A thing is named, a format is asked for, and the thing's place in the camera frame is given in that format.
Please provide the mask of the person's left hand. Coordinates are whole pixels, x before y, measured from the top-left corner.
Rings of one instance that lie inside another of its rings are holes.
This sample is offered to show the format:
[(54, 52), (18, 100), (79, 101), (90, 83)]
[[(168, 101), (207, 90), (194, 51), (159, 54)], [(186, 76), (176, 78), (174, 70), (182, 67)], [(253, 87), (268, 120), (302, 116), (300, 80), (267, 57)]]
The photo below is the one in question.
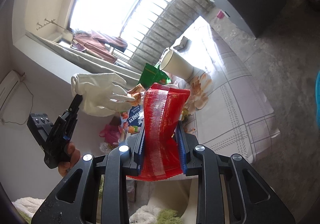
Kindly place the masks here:
[(69, 161), (60, 162), (58, 164), (58, 172), (62, 177), (65, 177), (65, 175), (67, 175), (68, 171), (74, 165), (76, 165), (76, 163), (81, 158), (80, 151), (75, 147), (75, 144), (72, 141), (67, 145), (67, 153), (68, 153)]

